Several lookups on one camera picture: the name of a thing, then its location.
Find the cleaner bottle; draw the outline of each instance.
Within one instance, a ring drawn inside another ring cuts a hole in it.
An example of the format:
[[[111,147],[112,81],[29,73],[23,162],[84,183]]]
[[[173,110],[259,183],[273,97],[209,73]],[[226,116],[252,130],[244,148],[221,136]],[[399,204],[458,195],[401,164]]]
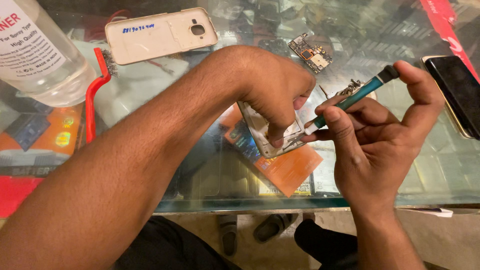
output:
[[[45,10],[35,0],[0,6],[0,79],[49,106],[84,101],[95,70]]]

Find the glass tabletop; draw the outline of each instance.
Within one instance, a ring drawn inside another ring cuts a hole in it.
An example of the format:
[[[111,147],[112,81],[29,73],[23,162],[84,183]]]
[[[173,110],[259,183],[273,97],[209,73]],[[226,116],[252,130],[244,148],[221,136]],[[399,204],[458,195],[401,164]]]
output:
[[[417,0],[185,0],[76,1],[68,5],[40,0],[99,73],[93,48],[108,49],[103,27],[108,20],[135,18],[203,7],[217,31],[218,43],[166,57],[119,66],[96,95],[97,134],[140,107],[197,65],[212,51],[243,44],[290,57],[309,67],[287,43],[306,33],[333,63],[315,75],[317,86],[297,113],[305,123],[314,108],[347,87],[351,79],[368,81],[387,64],[405,60],[417,66],[428,55],[452,55],[450,44],[433,28]],[[480,71],[480,4],[455,1],[453,29],[475,70]],[[275,80],[272,74],[268,80]],[[45,177],[85,144],[84,105],[51,108],[1,83],[0,174]],[[376,98],[401,119],[413,103],[404,83],[379,88]],[[35,134],[24,139],[27,127]],[[251,136],[246,123],[235,130]],[[177,169],[156,212],[220,210],[265,211],[347,207],[338,192],[331,141],[309,143],[324,160],[287,198],[226,137],[222,117],[208,129]],[[464,139],[447,111],[428,135],[398,190],[396,204],[480,203],[480,142]]]

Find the green screwdriver handle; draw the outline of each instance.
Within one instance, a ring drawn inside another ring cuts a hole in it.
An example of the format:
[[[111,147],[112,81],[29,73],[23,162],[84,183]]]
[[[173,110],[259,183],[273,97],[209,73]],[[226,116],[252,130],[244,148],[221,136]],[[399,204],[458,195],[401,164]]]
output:
[[[355,94],[347,97],[340,103],[336,104],[335,107],[339,107],[342,110],[350,108],[353,104],[360,101],[360,99],[366,97],[369,93],[375,91],[382,85],[387,82],[398,78],[400,75],[391,65],[387,65],[380,73],[368,81],[364,86],[362,86]],[[310,135],[314,131],[324,127],[326,125],[325,118],[323,115],[315,117],[313,124],[305,129],[305,134]]]

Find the bottle label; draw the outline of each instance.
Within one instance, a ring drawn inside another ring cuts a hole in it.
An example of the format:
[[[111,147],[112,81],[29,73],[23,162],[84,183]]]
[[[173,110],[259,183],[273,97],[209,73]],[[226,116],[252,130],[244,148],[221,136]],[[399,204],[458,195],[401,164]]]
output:
[[[65,56],[13,0],[0,9],[0,78],[31,80],[58,69]]]

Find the slipper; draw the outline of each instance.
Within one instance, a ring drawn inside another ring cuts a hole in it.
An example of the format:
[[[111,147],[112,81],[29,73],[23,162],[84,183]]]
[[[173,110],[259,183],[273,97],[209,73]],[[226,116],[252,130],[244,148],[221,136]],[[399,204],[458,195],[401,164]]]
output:
[[[237,252],[237,215],[219,215],[218,223],[223,253],[233,256]]]
[[[281,234],[297,219],[298,214],[273,214],[263,221],[253,232],[258,243],[265,243],[274,236]]]

